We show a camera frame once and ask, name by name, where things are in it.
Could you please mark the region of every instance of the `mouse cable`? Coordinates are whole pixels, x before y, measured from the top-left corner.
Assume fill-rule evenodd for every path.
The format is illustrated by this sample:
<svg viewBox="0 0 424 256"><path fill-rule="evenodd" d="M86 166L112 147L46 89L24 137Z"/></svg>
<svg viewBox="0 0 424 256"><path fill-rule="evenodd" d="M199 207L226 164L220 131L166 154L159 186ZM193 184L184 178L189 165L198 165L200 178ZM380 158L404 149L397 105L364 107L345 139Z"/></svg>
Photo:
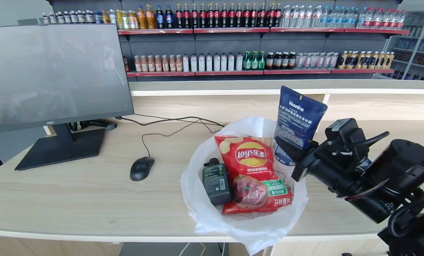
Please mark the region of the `mouse cable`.
<svg viewBox="0 0 424 256"><path fill-rule="evenodd" d="M174 134L176 134L176 133L178 133L178 132L180 132L181 130L183 130L183 129L185 129L185 128L187 128L187 127L189 127L190 125L193 125L193 124L195 124L195 123L198 123L198 122L201 122L208 130L209 130L209 132L210 133L216 133L216 132L218 132L218 131L220 131L220 130L217 130L217 131L215 131L215 132L213 132L205 123L203 123L202 122L202 118L198 118L198 120L196 120L196 121L192 121L191 123L189 123L188 125L186 125L186 126L184 126L184 127L182 127L182 128L180 128L179 130L177 130L177 131L175 131L175 132L173 132L173 133L171 133L171 134L169 134L169 135L166 135L166 134L161 134L161 133L146 133L146 134L143 134L142 136L141 136L141 140L142 140L142 144L144 145L144 147L145 147L145 149L147 150L147 154L148 154L148 156L150 157L150 151L149 151L149 149L148 149L148 147L147 147L147 145L145 144L145 142L144 142L144 136L147 136L147 135L161 135L161 136L164 136L164 137L169 137L169 136L172 136L172 135L174 135Z"/></svg>

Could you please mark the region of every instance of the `orange juice bottle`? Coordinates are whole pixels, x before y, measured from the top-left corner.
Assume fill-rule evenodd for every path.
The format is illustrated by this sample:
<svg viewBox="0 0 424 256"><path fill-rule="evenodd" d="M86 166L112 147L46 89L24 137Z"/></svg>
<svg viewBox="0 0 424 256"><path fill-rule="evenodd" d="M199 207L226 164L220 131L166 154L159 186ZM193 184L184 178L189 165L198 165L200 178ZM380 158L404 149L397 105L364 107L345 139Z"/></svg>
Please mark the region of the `orange juice bottle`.
<svg viewBox="0 0 424 256"><path fill-rule="evenodd" d="M147 16L147 23L149 25L149 29L157 28L155 26L155 17L154 12L152 10L152 6L147 5L147 11L145 12L145 15Z"/></svg>
<svg viewBox="0 0 424 256"><path fill-rule="evenodd" d="M139 28L147 29L147 23L145 21L145 13L142 10L142 5L139 5L137 14L138 14Z"/></svg>

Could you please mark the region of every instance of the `green glass bottle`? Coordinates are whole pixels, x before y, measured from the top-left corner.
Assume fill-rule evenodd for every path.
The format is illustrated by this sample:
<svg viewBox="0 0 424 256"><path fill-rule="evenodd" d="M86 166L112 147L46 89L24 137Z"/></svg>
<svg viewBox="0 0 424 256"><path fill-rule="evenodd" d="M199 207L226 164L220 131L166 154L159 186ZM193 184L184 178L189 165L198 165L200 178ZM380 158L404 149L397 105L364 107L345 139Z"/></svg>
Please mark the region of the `green glass bottle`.
<svg viewBox="0 0 424 256"><path fill-rule="evenodd" d="M250 51L245 52L245 60L243 62L243 67L245 70L251 69Z"/></svg>
<svg viewBox="0 0 424 256"><path fill-rule="evenodd" d="M258 69L258 52L255 50L253 51L253 58L251 60L251 69Z"/></svg>
<svg viewBox="0 0 424 256"><path fill-rule="evenodd" d="M264 61L264 52L259 52L258 69L263 70L266 62Z"/></svg>

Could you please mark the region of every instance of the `white counter edge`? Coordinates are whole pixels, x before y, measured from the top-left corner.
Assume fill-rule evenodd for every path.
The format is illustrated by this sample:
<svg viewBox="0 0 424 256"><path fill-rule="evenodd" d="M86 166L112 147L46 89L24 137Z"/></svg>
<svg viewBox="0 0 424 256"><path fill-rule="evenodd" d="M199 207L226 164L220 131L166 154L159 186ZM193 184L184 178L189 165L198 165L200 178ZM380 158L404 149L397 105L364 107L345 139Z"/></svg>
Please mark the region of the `white counter edge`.
<svg viewBox="0 0 424 256"><path fill-rule="evenodd" d="M59 235L44 234L30 232L15 232L0 230L0 236L25 238L25 239L42 239L42 240L64 240L64 241L83 241L83 242L226 242L236 243L237 240L226 235L196 235L196 236L125 236L125 235ZM303 242L303 241L336 241L336 240L369 240L377 239L376 233L365 234L324 234L324 235L287 235L282 238L281 242Z"/></svg>

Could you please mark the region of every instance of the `lay's potato chips bag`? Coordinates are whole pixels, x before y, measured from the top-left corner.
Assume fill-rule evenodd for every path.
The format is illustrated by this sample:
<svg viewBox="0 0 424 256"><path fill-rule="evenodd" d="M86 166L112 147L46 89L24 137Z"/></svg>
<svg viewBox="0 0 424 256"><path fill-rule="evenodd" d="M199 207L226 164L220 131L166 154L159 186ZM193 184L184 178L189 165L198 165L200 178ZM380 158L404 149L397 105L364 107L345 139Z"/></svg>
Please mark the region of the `lay's potato chips bag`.
<svg viewBox="0 0 424 256"><path fill-rule="evenodd" d="M216 135L223 162L233 184L233 201L223 214L276 211L291 204L293 194L273 169L272 138Z"/></svg>

